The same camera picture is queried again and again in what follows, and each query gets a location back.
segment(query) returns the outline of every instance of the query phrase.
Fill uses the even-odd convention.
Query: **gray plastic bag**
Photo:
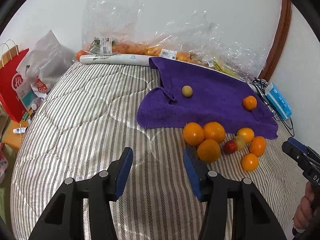
[[[44,97],[70,68],[71,59],[68,60],[61,51],[61,44],[50,30],[17,67],[17,72],[31,84],[38,97]]]

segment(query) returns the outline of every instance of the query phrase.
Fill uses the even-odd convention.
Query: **screw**
[[[104,177],[108,176],[108,174],[109,173],[107,171],[100,171],[99,176],[104,178]]]
[[[67,185],[71,184],[72,182],[73,182],[73,178],[67,178],[64,181],[64,183],[67,184]]]
[[[249,179],[249,178],[244,178],[243,179],[243,182],[245,183],[245,184],[251,184],[251,182],[252,182],[252,180],[251,179]]]
[[[217,173],[216,171],[209,171],[209,172],[208,172],[208,175],[209,175],[210,177],[217,177],[218,173]]]

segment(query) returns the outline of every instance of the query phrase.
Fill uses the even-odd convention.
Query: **blue tissue box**
[[[285,100],[284,96],[274,84],[270,83],[266,87],[265,95],[283,120],[287,120],[292,115],[292,111],[287,100]]]

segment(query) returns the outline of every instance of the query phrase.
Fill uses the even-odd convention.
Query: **paper bag handle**
[[[6,44],[6,43],[1,43],[0,46],[1,46],[1,45],[7,45],[8,51],[9,51],[9,55],[10,55],[10,59],[12,60],[11,52],[10,52],[10,48],[9,48],[8,44]],[[2,46],[2,50],[1,50],[1,62],[2,62],[2,65],[4,66],[4,64],[3,64],[3,47],[4,47],[4,46]]]
[[[11,40],[11,39],[8,39],[8,40],[6,40],[5,41],[5,44],[7,44],[7,41],[12,41],[13,42],[13,44],[14,44],[14,47],[16,48],[16,51],[17,51],[17,55],[19,55],[19,51],[18,51],[18,48],[17,48],[17,45],[16,45],[16,43],[13,41],[13,40]]]

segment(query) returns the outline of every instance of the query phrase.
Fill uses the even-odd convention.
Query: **bed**
[[[157,70],[132,65],[73,64],[48,95],[28,128],[14,167],[11,218],[14,236],[28,239],[55,191],[68,177],[91,178],[117,160],[125,147],[134,151],[123,193],[110,203],[119,239],[197,239],[205,203],[194,197],[183,165],[182,129],[145,129],[135,119],[144,96],[160,85]],[[234,135],[228,134],[226,140]],[[254,172],[241,168],[248,151],[222,155],[209,164],[225,178],[249,177],[285,228],[304,194],[306,180],[282,153],[288,133],[278,138]],[[88,203],[84,232],[90,239]],[[232,201],[228,202],[226,239],[231,239]]]

